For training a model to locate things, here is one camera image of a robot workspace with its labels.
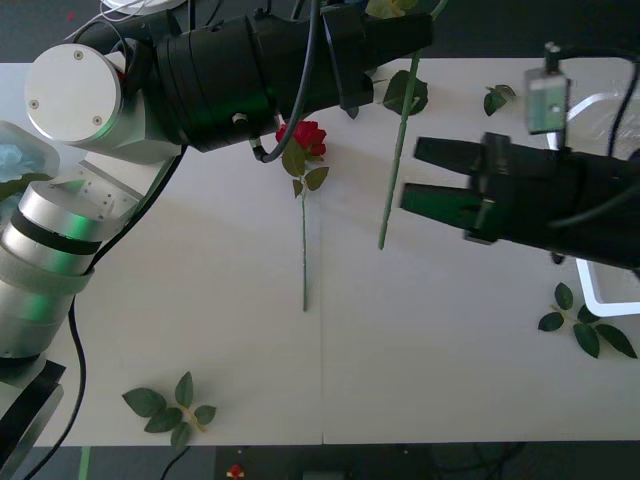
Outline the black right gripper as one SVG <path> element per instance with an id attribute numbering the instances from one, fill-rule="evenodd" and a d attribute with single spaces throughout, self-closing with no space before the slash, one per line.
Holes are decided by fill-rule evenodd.
<path id="1" fill-rule="evenodd" d="M 468 189 L 406 183 L 401 209 L 465 230 L 479 243 L 508 240 L 549 251 L 584 246 L 579 229 L 551 226 L 577 211 L 583 153 L 526 147 L 487 133 L 480 142 L 419 137 L 414 157 L 469 175 Z"/>

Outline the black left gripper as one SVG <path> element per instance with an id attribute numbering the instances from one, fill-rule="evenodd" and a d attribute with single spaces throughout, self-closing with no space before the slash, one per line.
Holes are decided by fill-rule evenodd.
<path id="1" fill-rule="evenodd" d="M 354 109 L 373 101 L 373 84 L 365 73 L 365 31 L 353 9 L 328 9 L 322 15 L 334 77 L 342 109 Z M 371 40 L 370 67 L 411 55 L 433 40 L 433 18 L 418 13 L 368 22 Z"/>

